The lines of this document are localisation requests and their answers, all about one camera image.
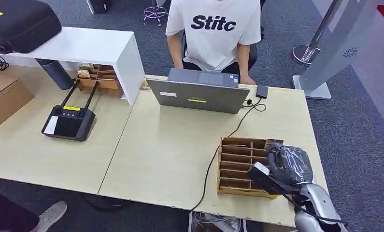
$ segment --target black bag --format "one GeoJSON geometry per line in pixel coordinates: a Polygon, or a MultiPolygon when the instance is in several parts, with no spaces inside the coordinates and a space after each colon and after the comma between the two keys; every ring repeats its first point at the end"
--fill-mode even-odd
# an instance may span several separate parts
{"type": "Polygon", "coordinates": [[[0,0],[0,53],[28,53],[61,31],[51,7],[38,0],[0,0]]]}

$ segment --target small boxes in organizer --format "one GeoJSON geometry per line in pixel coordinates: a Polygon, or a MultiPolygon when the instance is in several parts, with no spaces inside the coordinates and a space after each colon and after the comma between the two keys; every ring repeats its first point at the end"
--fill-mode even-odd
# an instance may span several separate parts
{"type": "Polygon", "coordinates": [[[123,96],[118,77],[110,65],[80,63],[77,79],[80,80],[78,88],[81,91],[91,92],[95,82],[98,82],[98,92],[118,97],[123,96]]]}

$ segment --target human arm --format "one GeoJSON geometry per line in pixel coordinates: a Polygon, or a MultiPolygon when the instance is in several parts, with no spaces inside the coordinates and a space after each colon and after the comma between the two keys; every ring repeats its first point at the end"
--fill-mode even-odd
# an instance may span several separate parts
{"type": "Polygon", "coordinates": [[[180,0],[172,0],[166,25],[166,36],[168,40],[169,52],[175,68],[183,69],[182,63],[182,42],[178,32],[185,29],[182,16],[180,0]]]}
{"type": "Polygon", "coordinates": [[[175,68],[183,69],[182,63],[182,43],[178,34],[170,35],[168,37],[168,47],[172,56],[175,68]]]}
{"type": "Polygon", "coordinates": [[[249,54],[250,45],[237,44],[237,62],[240,70],[240,83],[247,85],[256,85],[249,76],[249,54]]]}
{"type": "Polygon", "coordinates": [[[237,44],[237,62],[240,70],[240,83],[255,85],[256,83],[250,78],[248,72],[250,45],[256,44],[261,40],[261,25],[260,25],[260,4],[253,11],[250,20],[239,39],[237,44]]]}

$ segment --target white t-shirt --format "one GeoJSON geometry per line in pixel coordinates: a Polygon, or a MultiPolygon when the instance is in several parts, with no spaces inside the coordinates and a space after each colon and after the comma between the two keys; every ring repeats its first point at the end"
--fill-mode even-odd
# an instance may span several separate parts
{"type": "Polygon", "coordinates": [[[172,0],[166,35],[185,29],[185,62],[221,72],[236,62],[237,44],[261,40],[259,0],[172,0]]]}

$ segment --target sneaker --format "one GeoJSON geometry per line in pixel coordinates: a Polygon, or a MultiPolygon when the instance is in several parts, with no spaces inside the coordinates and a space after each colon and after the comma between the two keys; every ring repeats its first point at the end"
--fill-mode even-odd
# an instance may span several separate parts
{"type": "Polygon", "coordinates": [[[49,207],[43,214],[39,215],[40,222],[38,222],[35,232],[46,232],[54,223],[56,223],[67,211],[67,204],[65,201],[60,201],[49,207]]]}

